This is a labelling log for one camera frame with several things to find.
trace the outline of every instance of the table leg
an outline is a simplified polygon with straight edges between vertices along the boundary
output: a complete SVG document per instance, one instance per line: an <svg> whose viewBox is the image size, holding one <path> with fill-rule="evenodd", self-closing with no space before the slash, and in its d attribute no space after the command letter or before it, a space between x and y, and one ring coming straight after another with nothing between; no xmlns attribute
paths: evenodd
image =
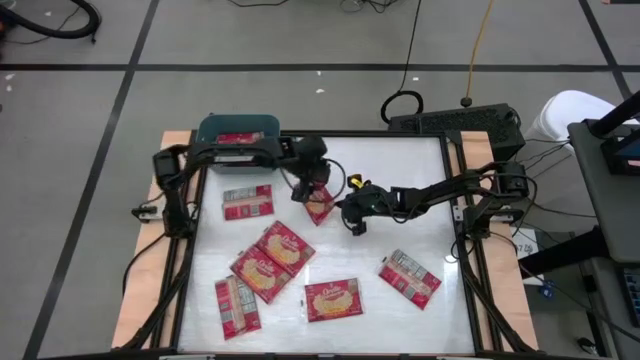
<svg viewBox="0 0 640 360"><path fill-rule="evenodd" d="M609 257L609 250L600 227L574 237L573 239L539 251L518 260L518 263L534 275L575 264L593 257ZM523 279L531 277L520 271Z"/></svg>

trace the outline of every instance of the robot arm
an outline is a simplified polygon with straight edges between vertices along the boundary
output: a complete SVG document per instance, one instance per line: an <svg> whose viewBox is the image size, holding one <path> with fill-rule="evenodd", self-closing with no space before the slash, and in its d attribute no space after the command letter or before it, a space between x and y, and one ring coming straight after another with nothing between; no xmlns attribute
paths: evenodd
<svg viewBox="0 0 640 360"><path fill-rule="evenodd" d="M327 147L319 137L300 141L290 137L264 138L250 145L195 143L158 152L153 156L153 165L156 183L166 199L162 213L166 235L184 238L194 231L187 204L179 190L200 168L211 165L283 168L300 180L291 199L307 202L313 191L329 179L329 164L323 158L326 152ZM186 154L184 168L180 166L181 154Z"/></svg>
<svg viewBox="0 0 640 360"><path fill-rule="evenodd" d="M492 179L491 188L482 187L482 179ZM345 222L354 224L349 228L357 236L366 232L365 217L387 216L404 223L424 215L431 206L464 195L480 195L483 199L478 205L464 210L463 222L465 233L477 233L488 228L489 219L494 215L522 216L519 210L502 210L502 207L529 195L526 179L524 167L510 162L494 162L467 170L424 189L392 187L386 191L371 181L363 183L360 175L353 175L347 182L353 192L336 205L341 208Z"/></svg>

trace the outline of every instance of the teal box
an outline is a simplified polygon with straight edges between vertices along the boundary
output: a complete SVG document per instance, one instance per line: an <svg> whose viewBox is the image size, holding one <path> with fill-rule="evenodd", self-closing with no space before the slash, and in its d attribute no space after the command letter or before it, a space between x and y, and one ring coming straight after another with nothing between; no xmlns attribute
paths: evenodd
<svg viewBox="0 0 640 360"><path fill-rule="evenodd" d="M216 115L207 116L200 123L196 141L215 142L218 135L262 132L265 137L280 136L280 121L272 115ZM255 166L212 166L220 174L265 174L273 169Z"/></svg>

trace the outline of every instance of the snack package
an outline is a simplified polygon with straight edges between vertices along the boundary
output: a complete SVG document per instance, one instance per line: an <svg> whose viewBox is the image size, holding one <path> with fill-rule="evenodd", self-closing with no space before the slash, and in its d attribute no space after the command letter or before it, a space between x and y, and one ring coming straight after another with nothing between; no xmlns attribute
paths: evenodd
<svg viewBox="0 0 640 360"><path fill-rule="evenodd" d="M225 191L222 194L222 212L225 220L238 220L273 214L271 185Z"/></svg>
<svg viewBox="0 0 640 360"><path fill-rule="evenodd" d="M261 328L253 291L237 276L216 282L216 296L225 340Z"/></svg>
<svg viewBox="0 0 640 360"><path fill-rule="evenodd" d="M295 277L316 252L280 221L274 222L265 231L256 246L291 277Z"/></svg>
<svg viewBox="0 0 640 360"><path fill-rule="evenodd" d="M239 133L239 134L220 134L216 138L218 144L253 144L264 137L263 132L255 133Z"/></svg>
<svg viewBox="0 0 640 360"><path fill-rule="evenodd" d="M378 275L422 310L441 283L399 249L385 261Z"/></svg>
<svg viewBox="0 0 640 360"><path fill-rule="evenodd" d="M231 265L233 271L267 304L291 280L291 276L269 259L255 245L245 251L238 260Z"/></svg>
<svg viewBox="0 0 640 360"><path fill-rule="evenodd" d="M305 203L304 207L307 209L309 216L311 216L311 221L318 226L329 215L334 203L331 201L331 194L329 194L326 187L314 191L314 193L309 196L309 199L313 201Z"/></svg>
<svg viewBox="0 0 640 360"><path fill-rule="evenodd" d="M309 322L362 314L358 279L306 285Z"/></svg>

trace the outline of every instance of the white table surface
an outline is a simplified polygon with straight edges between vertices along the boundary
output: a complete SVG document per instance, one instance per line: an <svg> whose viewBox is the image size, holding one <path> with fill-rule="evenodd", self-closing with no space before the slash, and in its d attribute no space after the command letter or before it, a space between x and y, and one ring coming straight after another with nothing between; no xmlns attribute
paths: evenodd
<svg viewBox="0 0 640 360"><path fill-rule="evenodd" d="M340 162L347 175L389 189L422 188L445 179L436 138L324 138L327 157ZM200 225L179 349L184 352L274 353L413 353L471 354L473 341L458 264L445 261L454 241L448 203L404 225L389 218L368 218L366 234L354 237L335 208L316 227L279 171L268 175L219 175L207 170ZM328 189L340 187L332 167ZM275 215L225 221L222 192L271 184ZM237 254L280 220L317 253L277 295L271 305L258 301L262 329L225 341L214 283L231 274ZM378 277L381 260L401 249L442 280L424 311ZM364 314L308 323L301 306L304 285L358 278Z"/></svg>

